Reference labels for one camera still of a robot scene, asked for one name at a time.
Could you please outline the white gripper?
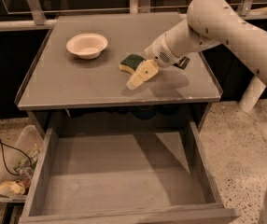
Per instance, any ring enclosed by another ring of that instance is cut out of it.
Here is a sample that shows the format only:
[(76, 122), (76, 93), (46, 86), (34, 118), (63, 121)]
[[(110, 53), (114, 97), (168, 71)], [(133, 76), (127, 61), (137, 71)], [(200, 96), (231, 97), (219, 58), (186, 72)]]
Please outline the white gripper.
[(131, 75), (126, 86), (130, 90), (135, 90), (146, 81), (156, 76), (159, 67), (169, 67), (180, 61), (180, 57), (175, 56), (169, 49), (166, 40), (166, 33), (160, 35), (152, 44), (145, 49), (148, 60), (138, 65)]

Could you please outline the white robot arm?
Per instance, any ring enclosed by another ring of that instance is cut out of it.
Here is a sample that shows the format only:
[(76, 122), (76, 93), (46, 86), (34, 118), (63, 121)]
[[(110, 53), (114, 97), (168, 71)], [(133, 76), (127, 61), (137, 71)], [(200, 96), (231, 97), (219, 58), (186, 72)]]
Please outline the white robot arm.
[(145, 49), (148, 58), (133, 72), (136, 89), (158, 69), (220, 43), (267, 87), (267, 32), (240, 18), (225, 0), (192, 0), (185, 20), (158, 36)]

